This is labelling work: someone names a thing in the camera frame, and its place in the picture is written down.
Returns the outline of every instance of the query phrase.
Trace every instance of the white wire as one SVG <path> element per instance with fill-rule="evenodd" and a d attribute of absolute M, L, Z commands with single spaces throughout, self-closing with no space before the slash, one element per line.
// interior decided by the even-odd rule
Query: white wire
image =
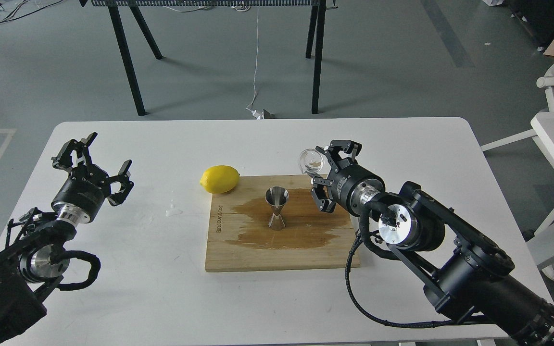
<path fill-rule="evenodd" d="M 258 91 L 255 88 L 255 77 L 258 73 L 258 54 L 260 52 L 260 6 L 255 7 L 257 9 L 257 18 L 255 20 L 255 71 L 253 72 L 253 99 L 251 103 L 245 108 L 253 114 L 253 111 L 249 109 L 255 102 L 255 97 L 258 96 Z"/>
<path fill-rule="evenodd" d="M 178 10 L 178 9 L 173 9 L 172 7 L 168 7 L 168 6 L 162 6 L 162 7 L 165 8 L 165 9 L 171 9 L 171 10 L 173 10 L 175 12 L 179 12 L 179 13 L 188 13 L 188 12 L 195 12 L 195 11 L 210 9 L 210 6 L 204 6 L 204 7 L 198 7 L 197 9 L 193 9 L 193 10 L 189 10 L 189 11 L 181 11 L 181 10 Z"/>

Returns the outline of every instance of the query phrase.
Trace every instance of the silver metal joint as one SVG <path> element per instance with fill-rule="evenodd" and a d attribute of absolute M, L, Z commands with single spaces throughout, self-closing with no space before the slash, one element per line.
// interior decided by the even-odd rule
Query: silver metal joint
<path fill-rule="evenodd" d="M 57 220 L 65 221 L 74 226 L 74 228 L 76 228 L 79 223 L 88 223 L 91 221 L 88 214 L 74 204 L 62 202 L 55 204 L 53 208 L 57 210 Z"/>
<path fill-rule="evenodd" d="M 383 188 L 383 186 L 378 179 L 367 179 L 359 183 L 356 188 L 354 188 L 354 192 L 352 192 L 352 196 L 350 197 L 350 206 L 352 210 L 360 215 L 363 211 L 363 205 L 380 193 L 379 189 L 381 188 Z"/>

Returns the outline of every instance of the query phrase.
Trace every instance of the wooden cutting board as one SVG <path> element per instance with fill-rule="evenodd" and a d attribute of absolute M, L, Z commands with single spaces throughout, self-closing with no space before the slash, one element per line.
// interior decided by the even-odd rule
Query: wooden cutting board
<path fill-rule="evenodd" d="M 264 194 L 271 186 L 288 190 L 281 215 L 286 228 L 268 228 L 272 210 Z M 240 177 L 228 193 L 213 195 L 207 272 L 246 272 L 345 268 L 354 241 L 349 214 L 337 206 L 332 214 L 319 212 L 307 175 Z M 352 267 L 360 267 L 358 255 Z"/>

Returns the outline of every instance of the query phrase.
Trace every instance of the white chair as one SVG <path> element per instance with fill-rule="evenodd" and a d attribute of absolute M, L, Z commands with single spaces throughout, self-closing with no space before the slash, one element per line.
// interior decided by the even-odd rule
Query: white chair
<path fill-rule="evenodd" d="M 552 66 L 548 68 L 548 70 L 544 74 L 544 77 L 539 77 L 537 79 L 536 85 L 539 88 L 544 88 L 544 92 L 548 103 L 548 111 L 554 112 L 554 64 L 552 64 Z M 488 151 L 490 149 L 501 147 L 502 145 L 514 143 L 516 141 L 530 138 L 530 137 L 534 139 L 534 142 L 536 142 L 537 146 L 540 148 L 540 151 L 545 155 L 548 162 L 554 168 L 554 160 L 551 158 L 550 154 L 548 153 L 548 149 L 546 148 L 546 146 L 540 141 L 540 138 L 538 138 L 538 135 L 534 129 L 530 129 L 530 130 L 521 132 L 519 134 L 508 136 L 506 138 L 496 140 L 495 142 L 482 145 L 480 149 L 482 149 L 482 151 Z M 550 226 L 550 224 L 553 222 L 553 220 L 554 220 L 554 208 L 548 214 L 546 219 L 542 221 L 540 226 L 537 228 L 536 232 L 541 232 L 547 229 L 548 226 Z"/>

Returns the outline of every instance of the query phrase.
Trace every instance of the gray floor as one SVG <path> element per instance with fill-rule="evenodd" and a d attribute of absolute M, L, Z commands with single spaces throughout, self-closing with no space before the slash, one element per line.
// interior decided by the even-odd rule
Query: gray floor
<path fill-rule="evenodd" d="M 459 116 L 486 144 L 529 129 L 546 107 L 535 82 L 552 61 L 536 51 L 506 7 L 479 0 L 338 5 L 326 18 L 317 115 L 310 112 L 313 61 L 303 56 L 309 9 L 260 8 L 254 108 L 277 118 Z M 29 2 L 19 13 L 36 6 Z M 106 8 L 68 0 L 0 25 L 0 129 L 17 129 L 0 160 L 0 233 L 63 121 L 251 119 L 245 107 L 253 96 L 255 8 L 142 12 L 167 57 L 154 59 L 130 11 L 121 8 L 151 113 L 144 118 L 136 115 Z M 447 32 L 456 41 L 445 44 Z M 130 140 L 143 144 L 143 138 Z M 524 140 L 495 149 L 488 161 L 521 230 L 536 228 L 554 205 L 554 171 L 536 145 Z M 46 209 L 49 202 L 36 204 Z M 548 288 L 554 296 L 554 283 Z"/>

